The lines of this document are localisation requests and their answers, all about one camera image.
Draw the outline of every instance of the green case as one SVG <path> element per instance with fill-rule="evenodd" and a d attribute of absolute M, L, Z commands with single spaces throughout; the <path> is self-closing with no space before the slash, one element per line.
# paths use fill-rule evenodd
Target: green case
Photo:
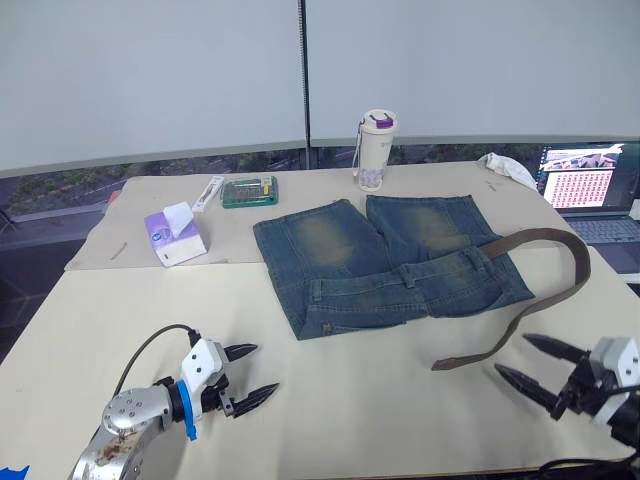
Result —
<path fill-rule="evenodd" d="M 278 203 L 278 180 L 274 176 L 234 180 L 224 184 L 224 208 L 260 207 Z"/>

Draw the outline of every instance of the laptop screen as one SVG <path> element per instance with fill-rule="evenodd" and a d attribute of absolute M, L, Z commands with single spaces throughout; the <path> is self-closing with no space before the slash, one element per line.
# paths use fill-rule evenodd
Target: laptop screen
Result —
<path fill-rule="evenodd" d="M 538 191 L 563 214 L 627 213 L 638 182 L 638 144 L 548 146 Z"/>

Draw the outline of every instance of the tissue box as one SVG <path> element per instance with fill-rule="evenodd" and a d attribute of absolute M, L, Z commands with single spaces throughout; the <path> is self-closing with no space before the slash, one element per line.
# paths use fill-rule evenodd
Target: tissue box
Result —
<path fill-rule="evenodd" d="M 149 241 L 165 267 L 185 262 L 207 252 L 193 220 L 174 237 L 162 212 L 145 217 Z"/>

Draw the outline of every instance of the laptop keyboard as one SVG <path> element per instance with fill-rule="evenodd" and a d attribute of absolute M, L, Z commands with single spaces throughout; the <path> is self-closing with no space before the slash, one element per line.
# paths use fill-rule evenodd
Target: laptop keyboard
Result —
<path fill-rule="evenodd" d="M 568 223 L 589 244 L 640 242 L 640 225 L 631 218 L 570 220 Z"/>

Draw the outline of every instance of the brown leather belt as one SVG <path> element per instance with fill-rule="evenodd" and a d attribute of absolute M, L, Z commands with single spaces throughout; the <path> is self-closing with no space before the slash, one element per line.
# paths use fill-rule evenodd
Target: brown leather belt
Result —
<path fill-rule="evenodd" d="M 564 230 L 557 230 L 555 228 L 531 228 L 508 235 L 494 242 L 487 243 L 479 248 L 487 257 L 494 258 L 508 252 L 509 250 L 519 247 L 523 243 L 532 242 L 534 240 L 552 240 L 563 243 L 569 247 L 576 264 L 576 275 L 573 287 L 527 306 L 518 315 L 516 315 L 513 320 L 511 320 L 507 326 L 507 330 L 504 332 L 504 335 L 502 335 L 502 338 L 500 338 L 498 343 L 496 343 L 488 352 L 438 360 L 432 365 L 431 370 L 452 370 L 454 368 L 462 367 L 463 365 L 480 362 L 489 358 L 507 343 L 509 338 L 511 338 L 511 335 L 513 335 L 518 328 L 520 320 L 531 313 L 539 312 L 540 310 L 544 310 L 545 308 L 549 308 L 556 303 L 566 300 L 580 290 L 586 283 L 591 275 L 589 250 L 587 250 L 587 247 L 582 240 L 573 233 L 566 232 Z"/>

